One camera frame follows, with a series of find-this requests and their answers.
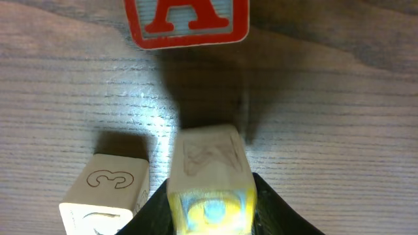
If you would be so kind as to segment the yellow letter O block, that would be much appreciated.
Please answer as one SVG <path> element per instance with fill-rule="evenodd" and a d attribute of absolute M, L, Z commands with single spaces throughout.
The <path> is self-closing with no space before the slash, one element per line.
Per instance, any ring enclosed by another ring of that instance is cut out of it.
<path fill-rule="evenodd" d="M 167 198 L 176 234 L 251 234 L 257 189 L 236 127 L 178 132 Z"/>

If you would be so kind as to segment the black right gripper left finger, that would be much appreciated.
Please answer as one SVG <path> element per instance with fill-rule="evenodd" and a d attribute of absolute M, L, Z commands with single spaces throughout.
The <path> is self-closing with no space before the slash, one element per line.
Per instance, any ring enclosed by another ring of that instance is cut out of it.
<path fill-rule="evenodd" d="M 173 235 L 167 180 L 116 235 Z"/>

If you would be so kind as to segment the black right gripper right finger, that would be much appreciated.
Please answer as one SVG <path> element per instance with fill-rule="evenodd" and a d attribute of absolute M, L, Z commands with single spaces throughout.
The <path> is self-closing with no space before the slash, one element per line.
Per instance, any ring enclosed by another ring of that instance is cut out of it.
<path fill-rule="evenodd" d="M 325 235 L 299 215 L 257 173 L 253 173 L 257 203 L 252 235 Z"/>

